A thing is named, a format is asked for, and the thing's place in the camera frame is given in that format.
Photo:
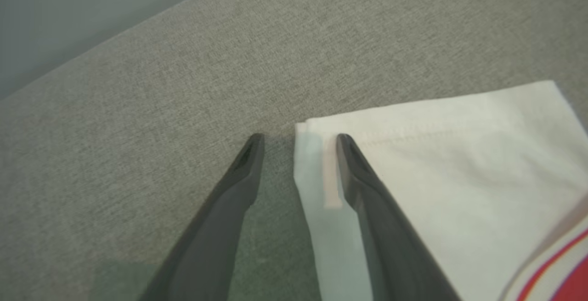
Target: gray fabric surface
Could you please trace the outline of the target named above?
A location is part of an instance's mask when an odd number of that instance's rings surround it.
[[[294,123],[558,81],[588,122],[588,0],[187,0],[0,103],[0,299],[136,297],[253,132],[231,300],[317,300]]]

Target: folded cloth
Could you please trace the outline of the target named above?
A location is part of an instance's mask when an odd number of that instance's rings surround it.
[[[294,179],[324,301],[372,299],[338,182],[339,133],[355,139],[464,301],[527,300],[530,272],[582,236],[588,138],[552,81],[308,119],[296,125]]]

